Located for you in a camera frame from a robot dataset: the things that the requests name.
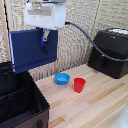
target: blue panel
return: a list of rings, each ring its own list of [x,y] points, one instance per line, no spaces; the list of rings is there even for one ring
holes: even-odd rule
[[[15,73],[27,71],[57,59],[58,31],[50,31],[46,46],[41,46],[40,29],[9,32],[11,57]]]

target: black bin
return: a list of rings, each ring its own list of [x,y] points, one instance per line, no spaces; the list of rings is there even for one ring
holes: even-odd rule
[[[94,42],[108,56],[117,59],[128,59],[128,35],[103,30],[97,33]],[[88,66],[115,79],[128,73],[128,62],[107,59],[94,47]]]
[[[49,107],[27,71],[0,64],[0,128],[48,128]]]

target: blue bowl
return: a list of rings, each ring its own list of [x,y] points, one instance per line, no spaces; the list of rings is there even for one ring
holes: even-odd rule
[[[68,84],[68,81],[70,79],[70,76],[66,73],[57,73],[55,75],[55,81],[59,85],[66,85]]]

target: black hose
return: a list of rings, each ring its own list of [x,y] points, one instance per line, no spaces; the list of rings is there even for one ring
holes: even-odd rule
[[[119,62],[128,61],[128,59],[124,59],[124,60],[115,59],[115,58],[112,58],[112,57],[106,55],[104,52],[102,52],[102,51],[96,46],[96,44],[91,40],[91,38],[88,36],[88,34],[87,34],[81,27],[79,27],[78,25],[76,25],[76,24],[74,24],[74,23],[72,23],[72,22],[65,22],[65,25],[73,25],[73,26],[75,26],[76,28],[78,28],[79,30],[81,30],[81,31],[84,33],[84,35],[89,39],[89,41],[92,43],[92,45],[95,47],[95,49],[96,49],[99,53],[101,53],[103,57],[106,57],[106,58],[108,58],[108,59],[110,59],[110,60],[119,61]]]

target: woven wall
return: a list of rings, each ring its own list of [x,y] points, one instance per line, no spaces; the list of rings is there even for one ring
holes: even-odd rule
[[[6,61],[7,61],[7,53],[6,53],[6,47],[5,47],[2,17],[0,12],[0,63],[6,62]]]
[[[33,28],[24,24],[26,1],[10,0],[15,31]],[[67,0],[66,20],[82,27],[93,39],[96,33],[102,29],[113,27],[128,29],[127,5],[127,0]],[[30,70],[34,80],[54,74],[55,69],[60,72],[85,63],[85,59],[88,60],[92,45],[87,45],[88,40],[78,29],[73,26],[65,26],[63,30],[59,31],[59,35],[57,63]],[[1,55],[0,61],[6,61],[2,34],[0,34],[0,47],[2,47],[1,53],[4,53]]]
[[[99,30],[121,28],[128,30],[128,0],[100,0],[92,39]],[[88,48],[90,56],[92,45]]]
[[[96,18],[99,0],[67,0],[67,21],[76,23],[90,36]],[[65,26],[61,31],[59,71],[85,63],[88,40],[77,28]]]
[[[27,0],[10,0],[13,28],[15,31],[32,29],[24,24],[24,8]],[[96,17],[99,0],[67,0],[67,21],[80,25],[91,35]],[[59,32],[61,39],[58,47],[58,61],[30,70],[34,80],[42,79],[57,72],[81,65],[85,61],[86,44],[85,36],[76,28],[67,26]]]

